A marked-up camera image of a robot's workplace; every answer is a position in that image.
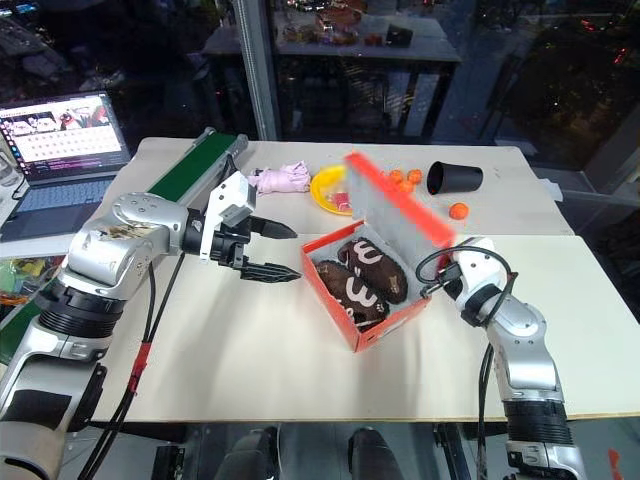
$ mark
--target black cup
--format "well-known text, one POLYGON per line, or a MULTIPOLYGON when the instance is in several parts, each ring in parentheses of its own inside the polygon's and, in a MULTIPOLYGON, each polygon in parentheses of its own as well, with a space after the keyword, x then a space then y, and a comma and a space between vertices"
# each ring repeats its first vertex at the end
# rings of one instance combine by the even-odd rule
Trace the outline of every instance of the black cup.
POLYGON ((482 184, 482 169, 436 162, 427 174, 427 190, 437 193, 473 192, 482 184))

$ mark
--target laptop keyboard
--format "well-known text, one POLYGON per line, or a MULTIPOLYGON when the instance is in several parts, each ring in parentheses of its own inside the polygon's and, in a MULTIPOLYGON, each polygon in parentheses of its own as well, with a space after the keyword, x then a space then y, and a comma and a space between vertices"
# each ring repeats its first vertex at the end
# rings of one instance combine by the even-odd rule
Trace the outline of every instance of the laptop keyboard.
POLYGON ((68 207, 84 203, 99 203, 107 191, 111 180, 100 180, 90 183, 70 183, 30 189, 18 212, 31 212, 45 208, 68 207))

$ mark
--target pink cloth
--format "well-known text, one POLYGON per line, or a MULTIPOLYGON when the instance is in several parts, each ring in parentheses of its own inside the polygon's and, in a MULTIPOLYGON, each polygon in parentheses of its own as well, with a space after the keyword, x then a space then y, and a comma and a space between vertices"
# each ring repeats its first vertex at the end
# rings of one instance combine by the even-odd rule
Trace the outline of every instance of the pink cloth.
POLYGON ((249 176, 249 183, 259 194, 272 192, 308 192, 311 175, 304 162, 285 165, 280 170, 263 170, 249 176))

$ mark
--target black cable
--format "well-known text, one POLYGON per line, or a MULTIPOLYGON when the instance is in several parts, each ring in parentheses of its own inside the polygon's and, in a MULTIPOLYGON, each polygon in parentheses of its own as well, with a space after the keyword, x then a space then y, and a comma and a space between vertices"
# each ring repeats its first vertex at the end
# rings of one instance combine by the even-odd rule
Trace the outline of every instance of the black cable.
POLYGON ((507 271, 507 277, 509 277, 511 275, 511 267, 509 266, 509 262, 507 262, 502 256, 498 255, 496 252, 494 252, 493 250, 489 250, 487 248, 482 248, 482 247, 474 247, 473 245, 455 245, 453 247, 448 247, 448 248, 443 248, 442 250, 438 250, 435 253, 432 253, 431 255, 429 255, 427 258, 425 258, 424 260, 422 260, 418 266, 416 267, 416 277, 418 278, 418 280, 422 283, 425 283, 427 285, 433 284, 434 282, 437 282, 437 278, 425 278, 422 276, 422 269, 424 268, 424 266, 427 263, 431 263, 433 262, 435 259, 440 258, 442 255, 446 255, 447 253, 453 253, 453 252, 477 252, 477 253, 484 253, 485 255, 489 255, 490 257, 495 258, 496 260, 498 260, 502 266, 504 267, 504 269, 507 271))
MULTIPOLYGON (((486 326, 489 324, 489 322, 491 322, 491 320, 493 320, 493 317, 496 315, 496 313, 502 306, 502 303, 507 298, 507 295, 509 295, 512 292, 513 284, 515 283, 515 280, 518 277, 518 273, 511 271, 511 266, 509 265, 509 262, 507 262, 501 255, 497 254, 492 250, 482 248, 482 247, 475 247, 473 245, 462 244, 462 245, 455 245, 453 247, 443 248, 442 250, 432 253, 431 255, 426 257, 424 260, 422 260, 418 264, 418 266, 416 267, 416 277, 420 282, 425 283, 427 285, 433 286, 433 285, 440 284, 440 286, 443 287, 444 285, 438 280, 437 277, 425 278, 424 276, 422 276, 422 269, 425 267, 425 265, 440 258, 442 255, 446 255, 447 253, 462 252, 462 251, 483 253, 485 256, 488 255, 489 257, 496 259, 504 267, 505 272, 507 274, 507 283, 504 289, 502 290, 502 292, 500 292, 500 295, 498 296, 496 303, 494 304, 493 308, 488 313, 488 315, 482 320, 482 322, 478 322, 477 324, 478 326, 486 326)), ((485 422, 484 422, 484 408, 485 408, 486 397, 487 397, 487 386, 489 384, 489 377, 491 375, 491 365, 493 364, 493 355, 494 355, 493 347, 491 346, 491 344, 488 344, 487 349, 485 350, 485 353, 484 353, 484 357, 482 358, 482 364, 480 366, 480 372, 478 374, 478 439, 477 439, 478 453, 477 453, 477 464, 476 464, 477 466, 476 473, 477 473, 478 480, 486 480, 488 478, 487 477, 487 455, 486 455, 486 432, 485 432, 485 422)))
MULTIPOLYGON (((169 300, 169 296, 171 294, 171 290, 175 284, 176 278, 178 277, 178 272, 182 268, 182 262, 184 261, 185 253, 182 252, 180 254, 180 258, 176 263, 175 268, 173 269, 173 273, 171 274, 171 278, 169 280, 169 284, 167 285, 167 289, 164 292, 162 297, 162 301, 160 303, 160 308, 158 309, 158 313, 156 314, 155 321, 152 322, 153 319, 153 310, 155 307, 155 297, 156 297, 156 282, 155 282, 155 274, 153 272, 153 265, 149 264, 149 283, 150 283, 150 294, 149 294, 149 309, 147 311, 147 320, 145 324, 145 330, 142 337, 141 348, 146 347, 147 352, 153 342, 156 331, 158 329, 158 325, 160 324, 160 319, 162 318, 162 314, 164 313, 165 306, 167 301, 169 300)), ((80 475, 78 475, 79 480, 91 480, 95 476, 96 472, 102 465, 104 459, 106 458, 113 442, 115 441, 118 433, 122 429, 124 424, 124 420, 129 412, 129 408, 133 403, 133 399, 136 395, 136 388, 138 382, 140 380, 140 375, 142 370, 137 374, 137 378, 135 374, 132 372, 131 378, 129 379, 129 384, 127 385, 127 389, 122 395, 122 399, 116 408, 113 416, 109 420, 109 422, 105 425, 98 442, 94 446, 91 451, 91 455, 89 459, 85 463, 80 475)))
POLYGON ((147 339, 148 342, 153 342, 153 339, 156 336, 156 331, 158 330, 158 324, 160 323, 160 318, 162 318, 162 314, 164 313, 164 307, 167 305, 167 300, 169 300, 169 294, 171 290, 173 290, 173 284, 176 283, 176 278, 178 278, 178 272, 182 268, 182 262, 184 261, 185 253, 182 252, 180 254, 180 258, 178 258, 178 262, 176 263, 175 268, 173 269, 173 273, 171 274, 171 278, 169 279, 169 284, 167 285, 167 290, 164 292, 164 296, 162 297, 162 302, 160 302, 160 308, 158 309, 158 314, 156 316, 156 321, 151 328, 151 332, 149 333, 149 337, 147 339))
POLYGON ((482 358, 482 366, 478 375, 478 454, 476 460, 476 474, 478 480, 487 479, 487 451, 486 434, 484 425, 484 407, 487 397, 487 386, 489 375, 491 374, 491 364, 493 363, 493 347, 487 345, 482 358))
POLYGON ((142 341, 146 342, 151 332, 153 322, 153 310, 156 305, 156 275, 153 272, 153 262, 149 262, 149 310, 147 310, 147 323, 144 326, 142 341))
POLYGON ((22 187, 22 185, 24 185, 24 182, 25 182, 26 179, 27 179, 27 177, 22 175, 22 180, 20 181, 18 186, 15 188, 15 190, 11 194, 11 200, 20 200, 22 198, 22 197, 16 197, 16 193, 18 193, 20 191, 20 187, 22 187))

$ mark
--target table leg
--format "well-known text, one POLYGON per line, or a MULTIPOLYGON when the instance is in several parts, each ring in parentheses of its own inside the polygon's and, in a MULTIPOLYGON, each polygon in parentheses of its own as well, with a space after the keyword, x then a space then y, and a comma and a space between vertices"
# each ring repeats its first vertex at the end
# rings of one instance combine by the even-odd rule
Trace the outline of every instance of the table leg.
POLYGON ((449 91, 449 87, 451 86, 451 80, 453 79, 453 74, 456 71, 457 65, 458 64, 455 62, 447 62, 440 70, 440 77, 438 78, 436 89, 433 92, 431 106, 429 107, 427 118, 422 125, 422 138, 426 142, 431 141, 431 137, 433 137, 433 131, 435 130, 436 124, 438 123, 440 111, 442 110, 444 102, 447 99, 447 93, 449 91))
POLYGON ((409 83, 407 90, 404 92, 404 99, 402 101, 402 115, 398 121, 398 136, 404 136, 404 129, 407 126, 407 120, 409 119, 409 113, 411 112, 411 105, 413 105, 413 99, 416 96, 416 85, 418 83, 418 76, 420 72, 412 68, 409 74, 409 83))

